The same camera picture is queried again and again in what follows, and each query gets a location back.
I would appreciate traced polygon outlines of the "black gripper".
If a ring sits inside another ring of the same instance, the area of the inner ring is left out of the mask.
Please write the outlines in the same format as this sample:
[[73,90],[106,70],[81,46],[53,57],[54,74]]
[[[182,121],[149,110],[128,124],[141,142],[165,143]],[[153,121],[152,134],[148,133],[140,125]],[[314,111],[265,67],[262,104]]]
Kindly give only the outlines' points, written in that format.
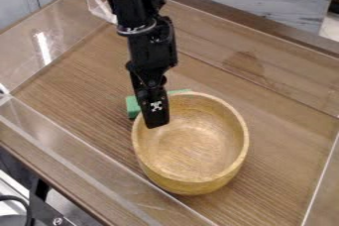
[[129,72],[136,101],[148,129],[169,123],[169,103],[164,74],[177,64],[172,20],[156,16],[145,20],[117,19],[117,33],[126,37]]

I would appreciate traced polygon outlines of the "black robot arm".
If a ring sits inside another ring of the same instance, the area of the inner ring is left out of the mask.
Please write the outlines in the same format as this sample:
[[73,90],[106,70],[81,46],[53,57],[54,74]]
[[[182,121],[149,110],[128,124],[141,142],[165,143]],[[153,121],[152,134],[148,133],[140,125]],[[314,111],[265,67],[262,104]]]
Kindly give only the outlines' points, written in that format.
[[165,0],[106,0],[116,32],[126,37],[129,72],[136,102],[148,129],[169,123],[165,72],[177,65],[174,28],[158,14]]

